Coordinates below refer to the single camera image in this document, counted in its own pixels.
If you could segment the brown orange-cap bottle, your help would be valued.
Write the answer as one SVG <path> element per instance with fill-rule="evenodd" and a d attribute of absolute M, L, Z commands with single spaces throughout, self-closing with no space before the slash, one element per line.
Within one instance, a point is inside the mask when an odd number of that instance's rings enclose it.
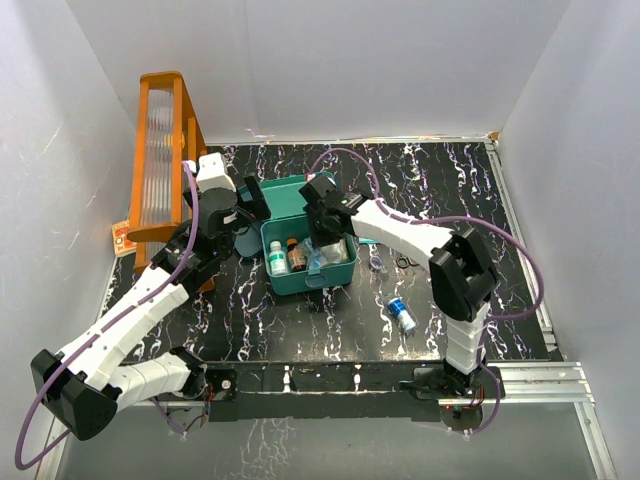
<path fill-rule="evenodd" d="M 307 268 L 307 258 L 299 247 L 299 242 L 295 238 L 289 238 L 286 242 L 287 259 L 292 273 L 304 271 Z"/>

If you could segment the dark teal tray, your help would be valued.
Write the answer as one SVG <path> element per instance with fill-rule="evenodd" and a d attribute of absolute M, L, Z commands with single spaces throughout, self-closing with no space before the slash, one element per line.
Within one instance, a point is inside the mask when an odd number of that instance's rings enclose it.
<path fill-rule="evenodd" d="M 242 258 L 255 258 L 263 250 L 259 225 L 252 225 L 243 235 L 237 235 L 234 248 Z"/>

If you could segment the teal wipe packet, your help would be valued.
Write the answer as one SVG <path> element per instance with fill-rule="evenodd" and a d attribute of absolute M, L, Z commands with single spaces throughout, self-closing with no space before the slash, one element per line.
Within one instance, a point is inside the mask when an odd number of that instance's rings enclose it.
<path fill-rule="evenodd" d="M 370 239 L 370 238 L 365 238 L 365 237 L 359 237 L 358 238 L 358 243 L 360 245 L 378 245 L 380 242 L 374 240 L 374 239 Z"/>

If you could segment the clear bag blue item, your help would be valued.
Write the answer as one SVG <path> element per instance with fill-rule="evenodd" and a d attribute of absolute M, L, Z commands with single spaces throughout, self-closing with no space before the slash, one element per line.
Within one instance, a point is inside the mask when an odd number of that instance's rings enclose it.
<path fill-rule="evenodd" d="M 302 250 L 307 258 L 307 269 L 316 270 L 329 265 L 323 256 L 322 248 L 315 247 L 310 237 L 306 238 L 301 244 Z"/>

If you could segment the white blue bandage roll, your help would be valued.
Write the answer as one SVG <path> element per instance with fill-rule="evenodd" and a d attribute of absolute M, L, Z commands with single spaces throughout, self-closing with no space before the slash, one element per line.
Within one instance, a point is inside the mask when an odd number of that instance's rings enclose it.
<path fill-rule="evenodd" d="M 391 298 L 387 302 L 387 309 L 393 318 L 397 321 L 400 330 L 405 335 L 412 334 L 416 329 L 416 321 L 409 313 L 403 300 L 399 297 Z"/>

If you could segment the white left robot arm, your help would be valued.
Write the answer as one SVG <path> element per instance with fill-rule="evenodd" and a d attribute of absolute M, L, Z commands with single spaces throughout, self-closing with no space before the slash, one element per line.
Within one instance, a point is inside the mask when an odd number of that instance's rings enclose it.
<path fill-rule="evenodd" d="M 185 348 L 124 367 L 122 361 L 170 312 L 195 296 L 232 256 L 239 230 L 271 212 L 255 176 L 241 192 L 222 187 L 189 198 L 193 217 L 172 233 L 132 288 L 90 329 L 56 353 L 42 350 L 30 367 L 40 404 L 77 439 L 89 440 L 116 413 L 148 397 L 206 387 L 204 366 Z"/>

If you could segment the white medicine bottle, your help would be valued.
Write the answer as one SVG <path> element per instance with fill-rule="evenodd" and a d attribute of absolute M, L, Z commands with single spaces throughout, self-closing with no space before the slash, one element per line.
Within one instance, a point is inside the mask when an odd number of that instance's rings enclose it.
<path fill-rule="evenodd" d="M 287 255 L 277 240 L 272 241 L 269 245 L 268 263 L 272 276 L 285 275 L 289 272 Z"/>

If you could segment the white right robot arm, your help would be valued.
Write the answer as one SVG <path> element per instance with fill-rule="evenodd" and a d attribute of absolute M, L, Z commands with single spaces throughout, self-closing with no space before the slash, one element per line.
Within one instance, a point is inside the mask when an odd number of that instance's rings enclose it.
<path fill-rule="evenodd" d="M 346 235 L 388 246 L 428 270 L 432 296 L 447 323 L 442 370 L 421 377 L 418 391 L 471 395 L 486 366 L 483 330 L 497 284 L 497 270 L 479 233 L 457 233 L 402 214 L 371 194 L 344 192 L 326 176 L 300 188 L 310 237 L 316 248 Z"/>

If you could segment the teal medicine box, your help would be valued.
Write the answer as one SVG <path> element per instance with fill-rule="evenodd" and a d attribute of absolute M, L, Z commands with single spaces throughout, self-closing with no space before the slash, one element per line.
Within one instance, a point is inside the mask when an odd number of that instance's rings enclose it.
<path fill-rule="evenodd" d="M 326 247 L 312 243 L 306 201 L 299 193 L 305 183 L 303 175 L 259 183 L 271 211 L 259 228 L 261 249 L 272 289 L 280 296 L 349 284 L 358 256 L 350 235 Z"/>

